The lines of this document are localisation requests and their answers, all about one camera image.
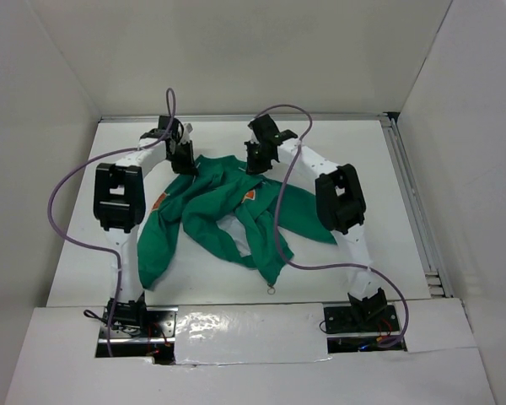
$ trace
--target orange logo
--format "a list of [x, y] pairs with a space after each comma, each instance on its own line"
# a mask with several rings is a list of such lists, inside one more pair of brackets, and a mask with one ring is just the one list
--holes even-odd
[[158, 201], [156, 201], [153, 206], [152, 206], [152, 211], [155, 211], [156, 209], [159, 208], [159, 206], [161, 205], [161, 203], [163, 202], [163, 200], [165, 200], [165, 198], [167, 198], [169, 194], [167, 194], [166, 192], [163, 192], [159, 198], [158, 198]]
[[245, 201], [245, 200], [254, 200], [255, 199], [255, 196], [256, 196], [256, 191], [255, 190], [249, 190], [245, 195], [244, 195], [244, 198], [242, 198], [242, 203]]

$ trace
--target white enclosure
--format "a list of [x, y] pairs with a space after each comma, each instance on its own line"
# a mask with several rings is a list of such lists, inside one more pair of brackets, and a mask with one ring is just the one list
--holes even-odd
[[[210, 132], [206, 122], [247, 117], [277, 102], [320, 113], [319, 125], [329, 131], [337, 124], [326, 113], [354, 113], [362, 120], [351, 132], [364, 138], [351, 148], [360, 171], [374, 156], [363, 181], [373, 199], [366, 213], [372, 216], [367, 231], [373, 256], [388, 263], [409, 298], [420, 299], [411, 302], [410, 319], [420, 321], [411, 322], [407, 352], [154, 372], [141, 359], [94, 359], [96, 327], [80, 309], [106, 302], [108, 270], [98, 268], [105, 276], [91, 278], [89, 269], [76, 267], [83, 261], [72, 246], [62, 251], [46, 222], [47, 198], [90, 148], [133, 146], [129, 137], [153, 122], [132, 117], [162, 113], [167, 87], [176, 90], [179, 115], [204, 122], [194, 137]], [[401, 113], [397, 126], [385, 116], [363, 121], [387, 111]], [[108, 119], [115, 116], [128, 116], [134, 131]], [[102, 117], [107, 119], [98, 125]], [[286, 124], [303, 125], [294, 118]], [[368, 143], [376, 132], [360, 132], [365, 122], [390, 136]], [[231, 127], [228, 122], [222, 131]], [[319, 134], [315, 146], [323, 154], [352, 159], [332, 147], [335, 138]], [[232, 142], [221, 154], [238, 154], [243, 140]], [[210, 139], [200, 144], [214, 152]], [[158, 170], [154, 179], [170, 178]], [[81, 176], [66, 186], [54, 212], [63, 228], [73, 215], [72, 232], [99, 240], [97, 226], [83, 222], [90, 215], [91, 173], [81, 192]], [[154, 179], [148, 204], [158, 192]], [[377, 194], [381, 186], [390, 189], [387, 201]], [[397, 214], [383, 221], [389, 214], [382, 203], [393, 204]], [[385, 237], [384, 224], [399, 225], [397, 238]], [[398, 241], [405, 247], [398, 248]], [[307, 258], [306, 250], [300, 253]], [[404, 270], [392, 261], [398, 254], [405, 256]], [[84, 256], [84, 263], [105, 266], [105, 259], [91, 257]], [[476, 342], [458, 300], [429, 299], [431, 289], [441, 288], [428, 289], [425, 274], [437, 270], [448, 294], [462, 300]], [[304, 293], [305, 283], [291, 283], [275, 301], [245, 290], [237, 296], [241, 304], [336, 300], [334, 280], [327, 275], [315, 281], [311, 295]], [[166, 303], [169, 288], [148, 298]], [[296, 300], [293, 289], [301, 291]], [[220, 303], [239, 301], [222, 296]], [[389, 296], [396, 299], [393, 291]], [[207, 296], [192, 297], [182, 294], [176, 302], [210, 304]], [[46, 305], [62, 308], [34, 311]], [[449, 338], [437, 331], [450, 331]], [[39, 373], [31, 372], [38, 367]], [[363, 375], [331, 380], [350, 369]], [[126, 370], [120, 381], [130, 386], [122, 396], [107, 395], [118, 370]], [[186, 381], [204, 387], [185, 399], [174, 392], [174, 402], [239, 401], [220, 388], [206, 389], [213, 383], [235, 386], [251, 403], [311, 403], [318, 400], [311, 394], [316, 388], [331, 402], [485, 404], [493, 403], [489, 381], [496, 402], [506, 404], [506, 0], [0, 1], [0, 403], [14, 371], [10, 404], [120, 403], [145, 392], [164, 401], [169, 397], [153, 385], [163, 377], [172, 386]], [[135, 375], [143, 382], [132, 388]], [[250, 392], [250, 379], [263, 388]], [[384, 396], [364, 385], [370, 379], [379, 381]], [[57, 397], [42, 389], [64, 381]]]

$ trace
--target red wire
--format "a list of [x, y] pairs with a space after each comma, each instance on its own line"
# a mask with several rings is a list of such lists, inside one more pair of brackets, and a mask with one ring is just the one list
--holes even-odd
[[169, 342], [167, 342], [167, 337], [165, 336], [165, 332], [163, 332], [163, 328], [161, 328], [161, 336], [163, 336], [163, 340], [165, 340], [165, 346], [169, 346]]
[[386, 325], [388, 325], [388, 329], [390, 330], [388, 332], [388, 336], [390, 336], [392, 332], [391, 324], [385, 318], [382, 318], [381, 321], [384, 322]]

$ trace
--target white cardboard flap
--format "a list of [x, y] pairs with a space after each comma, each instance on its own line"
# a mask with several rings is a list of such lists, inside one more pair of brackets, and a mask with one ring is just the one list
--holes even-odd
[[[410, 353], [476, 347], [460, 300], [413, 300], [408, 307], [410, 321], [405, 345]], [[403, 324], [405, 311], [401, 302], [396, 303], [396, 309], [399, 322]]]
[[322, 304], [181, 306], [178, 365], [311, 363], [328, 360]]

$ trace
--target green cloth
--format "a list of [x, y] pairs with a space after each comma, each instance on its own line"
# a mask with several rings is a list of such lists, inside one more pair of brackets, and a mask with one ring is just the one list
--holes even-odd
[[[279, 181], [247, 175], [245, 162], [234, 156], [196, 160], [199, 175], [179, 175], [154, 204], [138, 241], [139, 276], [149, 288], [163, 274], [175, 254], [180, 222], [184, 231], [214, 256], [249, 268], [275, 284], [283, 259], [273, 236]], [[243, 256], [230, 234], [217, 221], [233, 214], [245, 227], [250, 254]], [[335, 243], [316, 216], [315, 197], [301, 188], [287, 186], [279, 226], [311, 240]], [[293, 256], [279, 235], [288, 258]]]

